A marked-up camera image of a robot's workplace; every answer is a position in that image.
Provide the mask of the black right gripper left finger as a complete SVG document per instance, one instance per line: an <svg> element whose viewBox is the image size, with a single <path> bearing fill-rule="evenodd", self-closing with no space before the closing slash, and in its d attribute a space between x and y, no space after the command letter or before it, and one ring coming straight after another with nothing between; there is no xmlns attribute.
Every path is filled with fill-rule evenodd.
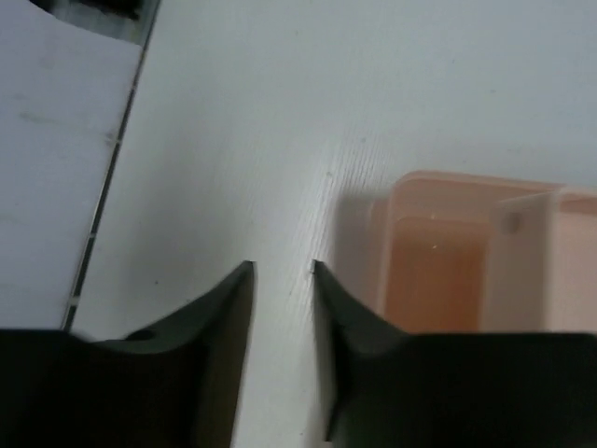
<svg viewBox="0 0 597 448"><path fill-rule="evenodd" d="M255 267L120 340L1 332L5 447L227 447L253 309Z"/></svg>

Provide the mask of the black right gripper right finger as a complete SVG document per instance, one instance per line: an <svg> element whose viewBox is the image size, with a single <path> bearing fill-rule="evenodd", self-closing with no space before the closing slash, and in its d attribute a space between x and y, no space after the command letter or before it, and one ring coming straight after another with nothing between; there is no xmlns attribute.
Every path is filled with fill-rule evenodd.
<svg viewBox="0 0 597 448"><path fill-rule="evenodd" d="M313 265L335 447L592 447L589 333L413 334Z"/></svg>

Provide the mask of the pink plastic toolbox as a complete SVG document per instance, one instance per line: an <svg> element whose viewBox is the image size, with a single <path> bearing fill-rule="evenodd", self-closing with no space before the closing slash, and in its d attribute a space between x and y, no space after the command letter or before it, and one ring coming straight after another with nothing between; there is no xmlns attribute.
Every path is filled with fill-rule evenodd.
<svg viewBox="0 0 597 448"><path fill-rule="evenodd" d="M371 206L366 304L410 333L596 330L596 192L419 171Z"/></svg>

